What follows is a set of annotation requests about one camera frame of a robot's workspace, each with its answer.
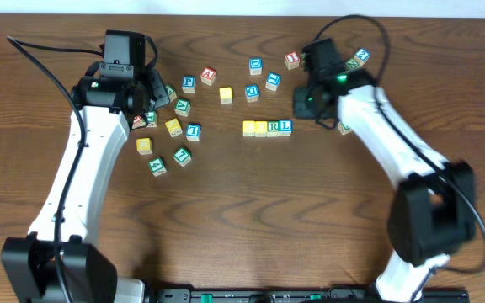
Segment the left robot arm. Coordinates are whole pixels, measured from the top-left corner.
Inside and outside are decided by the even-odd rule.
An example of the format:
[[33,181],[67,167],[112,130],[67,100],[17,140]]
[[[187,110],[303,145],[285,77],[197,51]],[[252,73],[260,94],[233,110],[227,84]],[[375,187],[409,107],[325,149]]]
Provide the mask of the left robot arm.
[[25,237],[8,237],[1,262],[21,302],[151,302],[144,281],[121,278],[98,250],[100,217],[112,171],[134,120],[168,104],[146,59],[151,37],[109,29],[94,62],[67,90],[27,50],[9,42],[61,90],[72,108],[67,146],[51,191]]

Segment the yellow C block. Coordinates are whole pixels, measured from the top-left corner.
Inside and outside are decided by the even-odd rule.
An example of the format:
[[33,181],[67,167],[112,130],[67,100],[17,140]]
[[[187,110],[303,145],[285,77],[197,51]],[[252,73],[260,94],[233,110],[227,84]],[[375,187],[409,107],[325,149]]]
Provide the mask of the yellow C block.
[[242,123],[242,134],[245,137],[255,136],[255,121],[254,120],[244,120]]

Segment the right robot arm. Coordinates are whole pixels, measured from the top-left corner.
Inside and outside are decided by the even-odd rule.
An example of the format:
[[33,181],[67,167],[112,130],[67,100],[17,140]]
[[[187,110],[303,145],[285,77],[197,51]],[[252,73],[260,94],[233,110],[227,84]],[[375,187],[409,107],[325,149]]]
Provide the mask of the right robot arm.
[[359,60],[343,61],[330,39],[302,50],[309,74],[293,94],[293,111],[318,124],[345,123],[381,165],[396,190],[387,233],[393,247],[374,287],[386,302],[415,302],[438,269],[476,233],[474,173],[466,162],[449,162],[427,145],[393,108],[377,79]]

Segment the yellow O block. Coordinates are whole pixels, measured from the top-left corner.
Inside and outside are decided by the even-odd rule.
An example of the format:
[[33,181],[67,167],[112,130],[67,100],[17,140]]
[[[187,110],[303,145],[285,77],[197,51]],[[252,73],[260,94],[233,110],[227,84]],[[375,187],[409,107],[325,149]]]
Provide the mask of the yellow O block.
[[268,122],[262,120],[256,120],[254,122],[254,136],[266,137],[268,133]]

